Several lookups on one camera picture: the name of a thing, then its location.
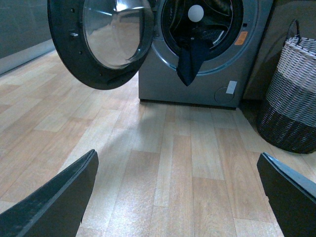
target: laminate floor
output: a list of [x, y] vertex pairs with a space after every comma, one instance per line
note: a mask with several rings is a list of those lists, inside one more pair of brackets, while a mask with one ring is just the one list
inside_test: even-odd
[[316, 181], [316, 154], [273, 147], [240, 109], [140, 102], [137, 75], [95, 90], [55, 51], [0, 76], [0, 211], [91, 149], [99, 169], [78, 237], [281, 237], [260, 153]]

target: front-load washing machine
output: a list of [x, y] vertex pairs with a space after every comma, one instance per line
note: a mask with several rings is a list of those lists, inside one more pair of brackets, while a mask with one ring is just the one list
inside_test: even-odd
[[[140, 99], [237, 107], [272, 3], [48, 0], [48, 18], [63, 63], [88, 86], [113, 89], [139, 70]], [[177, 75], [183, 38], [208, 43], [189, 86]]]

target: washing machine door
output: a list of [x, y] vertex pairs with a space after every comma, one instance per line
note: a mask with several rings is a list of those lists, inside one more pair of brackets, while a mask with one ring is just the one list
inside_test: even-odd
[[65, 66], [96, 89], [128, 82], [153, 40], [148, 0], [48, 0], [48, 19]]

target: wall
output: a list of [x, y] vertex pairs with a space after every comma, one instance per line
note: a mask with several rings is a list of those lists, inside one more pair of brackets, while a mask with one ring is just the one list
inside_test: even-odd
[[12, 61], [11, 55], [39, 44], [43, 48], [42, 44], [50, 39], [47, 0], [0, 0], [0, 67]]
[[282, 45], [293, 18], [300, 22], [301, 36], [316, 39], [315, 0], [276, 0], [243, 98], [262, 100], [276, 70]]

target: dark blue cloth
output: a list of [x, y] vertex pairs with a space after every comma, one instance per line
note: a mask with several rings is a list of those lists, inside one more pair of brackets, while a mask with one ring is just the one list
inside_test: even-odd
[[209, 45], [202, 39], [180, 39], [179, 46], [177, 74], [184, 85], [189, 86], [209, 55]]

